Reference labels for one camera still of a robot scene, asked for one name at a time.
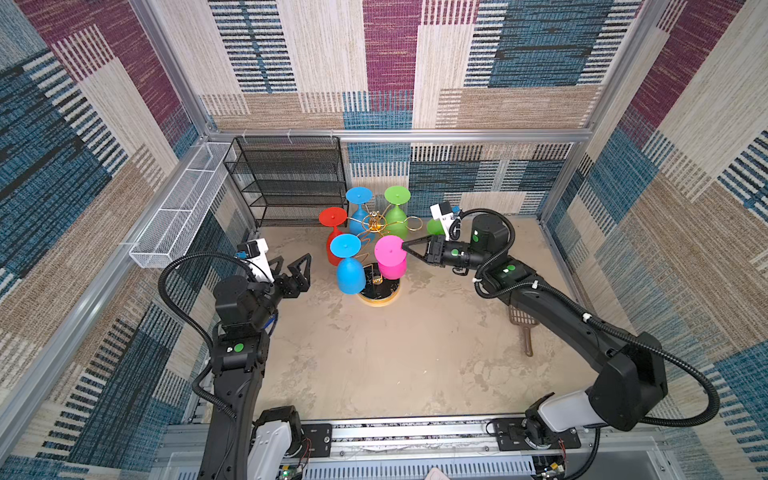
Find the pink wine glass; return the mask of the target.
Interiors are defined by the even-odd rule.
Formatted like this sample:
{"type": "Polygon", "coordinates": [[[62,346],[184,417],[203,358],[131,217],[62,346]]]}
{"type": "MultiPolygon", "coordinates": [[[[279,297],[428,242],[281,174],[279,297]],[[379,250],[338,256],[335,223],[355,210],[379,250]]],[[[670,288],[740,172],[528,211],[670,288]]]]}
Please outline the pink wine glass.
{"type": "Polygon", "coordinates": [[[407,270],[407,253],[403,250],[403,239],[386,235],[375,245],[374,256],[380,274],[388,280],[399,280],[407,270]]]}

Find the green wine glass front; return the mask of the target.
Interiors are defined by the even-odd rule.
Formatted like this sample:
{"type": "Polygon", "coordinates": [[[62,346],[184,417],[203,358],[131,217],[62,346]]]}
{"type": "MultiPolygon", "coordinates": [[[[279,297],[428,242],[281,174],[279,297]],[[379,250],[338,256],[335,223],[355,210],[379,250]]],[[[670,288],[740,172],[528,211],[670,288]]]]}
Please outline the green wine glass front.
{"type": "Polygon", "coordinates": [[[443,221],[440,219],[430,219],[427,222],[427,233],[429,235],[446,236],[446,231],[443,225],[443,221]]]}

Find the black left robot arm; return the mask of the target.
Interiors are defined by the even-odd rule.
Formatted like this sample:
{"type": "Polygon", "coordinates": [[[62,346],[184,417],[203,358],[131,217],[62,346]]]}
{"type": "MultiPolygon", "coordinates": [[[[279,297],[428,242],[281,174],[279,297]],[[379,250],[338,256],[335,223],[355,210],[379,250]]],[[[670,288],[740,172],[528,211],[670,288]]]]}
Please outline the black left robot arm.
{"type": "Polygon", "coordinates": [[[255,404],[265,377],[278,305],[309,290],[312,257],[299,257],[283,272],[281,258],[260,267],[241,256],[218,252],[211,256],[244,271],[216,286],[220,323],[213,333],[179,307],[167,289],[171,273],[197,259],[196,254],[171,261],[158,279],[162,301],[203,338],[209,352],[192,385],[194,393],[214,407],[198,476],[275,479],[284,459],[307,455],[307,439],[295,407],[273,408],[256,418],[255,404]]]}

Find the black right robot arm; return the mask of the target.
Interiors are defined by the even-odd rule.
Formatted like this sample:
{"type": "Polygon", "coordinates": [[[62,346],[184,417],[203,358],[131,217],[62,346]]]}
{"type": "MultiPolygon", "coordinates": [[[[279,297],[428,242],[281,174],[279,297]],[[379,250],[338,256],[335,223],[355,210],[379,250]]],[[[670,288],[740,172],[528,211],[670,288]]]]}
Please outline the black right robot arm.
{"type": "Polygon", "coordinates": [[[470,275],[476,294],[522,311],[574,349],[596,372],[594,383],[556,396],[547,394],[526,410],[522,427],[529,446],[546,449],[558,434],[573,428],[612,427],[630,431],[638,424],[669,428],[703,425],[719,413],[721,400],[713,383],[696,367],[662,349],[651,334],[632,334],[570,299],[537,271],[511,256],[516,240],[503,214],[476,208],[434,206],[443,231],[404,242],[402,249],[433,266],[470,275]],[[704,410],[687,418],[657,418],[651,411],[667,396],[665,366],[692,377],[707,395],[704,410]]]}

